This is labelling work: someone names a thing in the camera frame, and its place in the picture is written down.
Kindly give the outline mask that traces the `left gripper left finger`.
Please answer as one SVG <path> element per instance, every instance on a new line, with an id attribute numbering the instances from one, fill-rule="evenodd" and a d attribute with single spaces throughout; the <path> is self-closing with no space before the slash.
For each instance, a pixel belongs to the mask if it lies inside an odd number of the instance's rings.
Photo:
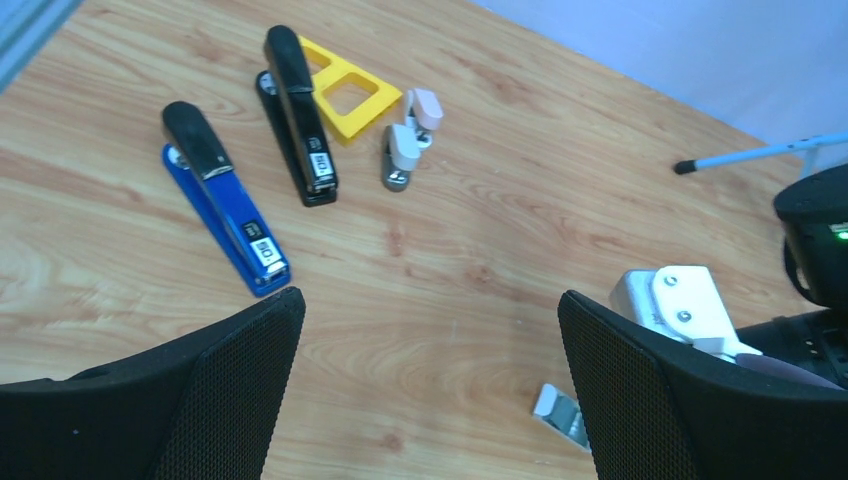
<path id="1" fill-rule="evenodd" d="M 300 340 L 289 287 L 155 348 L 1 388 L 5 479 L 257 479 Z"/>

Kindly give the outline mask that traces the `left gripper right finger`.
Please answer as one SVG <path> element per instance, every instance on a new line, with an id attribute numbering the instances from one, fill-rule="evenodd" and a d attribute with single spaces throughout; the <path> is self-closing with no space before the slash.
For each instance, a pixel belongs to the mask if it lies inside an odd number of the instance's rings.
<path id="1" fill-rule="evenodd" d="M 570 290 L 562 341 L 601 479 L 843 479 L 847 394 L 740 367 Z"/>

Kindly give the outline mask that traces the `grey white stapler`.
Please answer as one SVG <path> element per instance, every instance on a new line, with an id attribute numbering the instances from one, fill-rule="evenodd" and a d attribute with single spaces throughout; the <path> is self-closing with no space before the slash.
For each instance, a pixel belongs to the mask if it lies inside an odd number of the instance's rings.
<path id="1" fill-rule="evenodd" d="M 421 150 L 416 133 L 411 127 L 397 123 L 386 127 L 383 136 L 381 177 L 388 190 L 405 190 L 420 158 Z"/>

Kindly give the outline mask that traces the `pink stapler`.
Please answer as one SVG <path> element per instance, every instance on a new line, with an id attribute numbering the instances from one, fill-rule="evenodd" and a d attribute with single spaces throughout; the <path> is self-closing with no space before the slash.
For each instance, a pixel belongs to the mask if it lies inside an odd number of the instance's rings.
<path id="1" fill-rule="evenodd" d="M 423 88 L 409 89 L 405 94 L 405 124 L 412 128 L 419 148 L 433 144 L 433 135 L 442 124 L 444 112 L 435 92 Z"/>

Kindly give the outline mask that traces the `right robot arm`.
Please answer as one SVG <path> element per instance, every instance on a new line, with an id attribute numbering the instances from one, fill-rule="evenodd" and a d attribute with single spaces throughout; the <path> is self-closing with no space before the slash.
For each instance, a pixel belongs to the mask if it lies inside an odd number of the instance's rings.
<path id="1" fill-rule="evenodd" d="M 741 328 L 740 339 L 771 356 L 847 387 L 847 167 L 805 177 L 778 193 L 784 269 L 818 311 Z"/>

